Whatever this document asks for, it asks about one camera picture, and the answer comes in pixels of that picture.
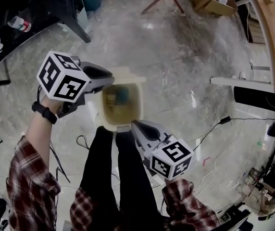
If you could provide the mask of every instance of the watch strap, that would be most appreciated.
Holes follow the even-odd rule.
[[[52,124],[55,124],[56,121],[57,121],[57,118],[56,118],[55,114],[53,114],[48,107],[45,107],[45,106],[41,105],[37,101],[35,101],[33,103],[32,110],[34,112],[37,111],[37,112],[41,113],[42,117],[49,120]]]

